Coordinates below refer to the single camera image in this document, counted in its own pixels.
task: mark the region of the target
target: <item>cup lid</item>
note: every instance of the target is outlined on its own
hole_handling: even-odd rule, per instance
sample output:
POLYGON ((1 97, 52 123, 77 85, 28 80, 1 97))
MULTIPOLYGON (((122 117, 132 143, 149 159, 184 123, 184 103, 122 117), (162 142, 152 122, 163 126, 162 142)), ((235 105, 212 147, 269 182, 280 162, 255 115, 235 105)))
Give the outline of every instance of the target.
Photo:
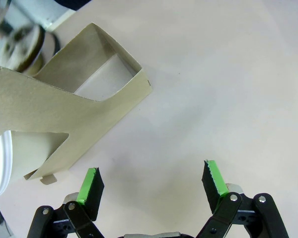
POLYGON ((5 191, 12 171, 12 138, 7 130, 0 136, 0 195, 5 191))

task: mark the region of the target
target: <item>table surface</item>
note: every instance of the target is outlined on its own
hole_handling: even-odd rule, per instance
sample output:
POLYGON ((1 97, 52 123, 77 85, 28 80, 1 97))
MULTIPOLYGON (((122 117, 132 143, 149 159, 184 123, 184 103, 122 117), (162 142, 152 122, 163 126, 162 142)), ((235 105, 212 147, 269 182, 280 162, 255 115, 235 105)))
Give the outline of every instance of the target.
MULTIPOLYGON (((0 209, 16 237, 37 207, 79 191, 89 167, 105 183, 105 237, 195 236, 211 216, 208 159, 247 196, 271 194, 298 238, 298 0, 94 0, 56 29, 62 44, 90 22, 140 62, 153 92, 57 183, 8 187, 0 209)), ((227 237, 247 233, 232 226, 227 237)))

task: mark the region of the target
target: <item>white table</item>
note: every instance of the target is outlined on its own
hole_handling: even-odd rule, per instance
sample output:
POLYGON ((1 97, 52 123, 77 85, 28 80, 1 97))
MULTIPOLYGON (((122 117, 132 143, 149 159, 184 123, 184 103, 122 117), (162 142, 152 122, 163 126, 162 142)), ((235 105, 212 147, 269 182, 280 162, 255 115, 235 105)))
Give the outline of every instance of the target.
MULTIPOLYGON (((211 215, 209 159, 247 196, 271 194, 298 238, 298 0, 94 0, 56 29, 62 44, 90 22, 140 62, 153 92, 57 183, 8 187, 0 209, 16 237, 37 207, 79 191, 89 167, 105 183, 105 237, 195 236, 211 215)), ((227 237, 247 234, 233 226, 227 237)))

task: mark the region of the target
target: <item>cardboard drink holder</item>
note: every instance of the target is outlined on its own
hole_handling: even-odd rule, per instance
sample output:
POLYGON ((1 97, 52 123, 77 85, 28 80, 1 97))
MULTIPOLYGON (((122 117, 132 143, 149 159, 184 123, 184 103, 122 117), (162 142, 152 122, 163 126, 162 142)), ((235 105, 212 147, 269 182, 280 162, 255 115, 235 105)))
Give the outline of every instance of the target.
POLYGON ((150 92, 139 63, 93 23, 34 78, 0 67, 0 135, 11 130, 12 175, 68 169, 150 92))

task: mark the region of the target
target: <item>screw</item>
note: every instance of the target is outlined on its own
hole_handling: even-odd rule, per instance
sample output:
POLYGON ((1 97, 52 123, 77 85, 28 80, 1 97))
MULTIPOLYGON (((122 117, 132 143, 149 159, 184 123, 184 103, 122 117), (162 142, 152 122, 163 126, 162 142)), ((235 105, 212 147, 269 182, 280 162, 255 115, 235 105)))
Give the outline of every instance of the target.
POLYGON ((237 201, 237 196, 235 194, 231 195, 229 198, 233 202, 237 201))
POLYGON ((73 210, 75 208, 75 204, 74 203, 70 203, 69 204, 69 210, 73 210))
POLYGON ((260 202, 266 202, 266 198, 265 198, 264 196, 260 196, 260 197, 258 198, 258 200, 259 200, 260 202))
POLYGON ((44 208, 44 210, 43 210, 43 215, 46 215, 46 214, 48 214, 49 213, 49 209, 48 208, 44 208))

